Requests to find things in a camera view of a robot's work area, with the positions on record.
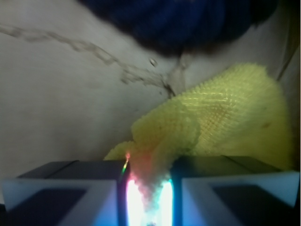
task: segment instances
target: blue object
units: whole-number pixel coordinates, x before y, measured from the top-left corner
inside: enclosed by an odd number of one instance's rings
[[[80,0],[137,39],[165,48],[234,40],[269,18],[278,0]]]

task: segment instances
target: yellow mesh fabric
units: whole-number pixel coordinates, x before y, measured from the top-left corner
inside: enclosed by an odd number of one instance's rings
[[[155,187],[181,155],[251,156],[293,167],[288,112],[280,86],[264,67],[239,64],[168,100],[132,126],[133,142],[106,160],[131,155],[132,172],[152,202]]]

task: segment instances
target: glowing light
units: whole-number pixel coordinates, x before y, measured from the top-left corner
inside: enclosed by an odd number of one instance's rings
[[[143,211],[142,195],[134,180],[127,184],[127,217],[128,226],[145,226],[145,213]],[[169,180],[163,184],[159,198],[159,209],[156,211],[154,222],[157,226],[172,226],[173,217],[173,187]]]

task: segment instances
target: rainbow light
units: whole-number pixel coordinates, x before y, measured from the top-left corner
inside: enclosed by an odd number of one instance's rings
[[[173,217],[173,186],[169,180],[163,184],[162,193],[159,198],[159,209],[152,216],[153,223],[157,226],[172,226]],[[127,218],[128,226],[146,226],[149,217],[143,211],[142,195],[135,185],[134,180],[127,184]]]

